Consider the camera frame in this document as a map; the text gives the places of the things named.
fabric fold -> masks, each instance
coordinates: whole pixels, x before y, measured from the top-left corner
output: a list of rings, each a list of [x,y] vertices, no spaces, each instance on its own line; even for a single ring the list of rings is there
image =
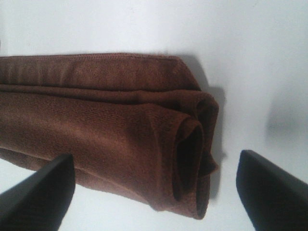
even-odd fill
[[[72,153],[77,183],[201,219],[218,105],[177,57],[0,57],[0,158]]]

white surface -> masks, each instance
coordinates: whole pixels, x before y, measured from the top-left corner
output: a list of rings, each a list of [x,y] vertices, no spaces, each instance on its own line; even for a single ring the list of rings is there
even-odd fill
[[[306,0],[0,0],[0,55],[180,55],[220,104],[202,221],[77,186],[61,231],[254,230],[238,197],[242,149],[308,182]],[[31,171],[0,161],[0,191]]]

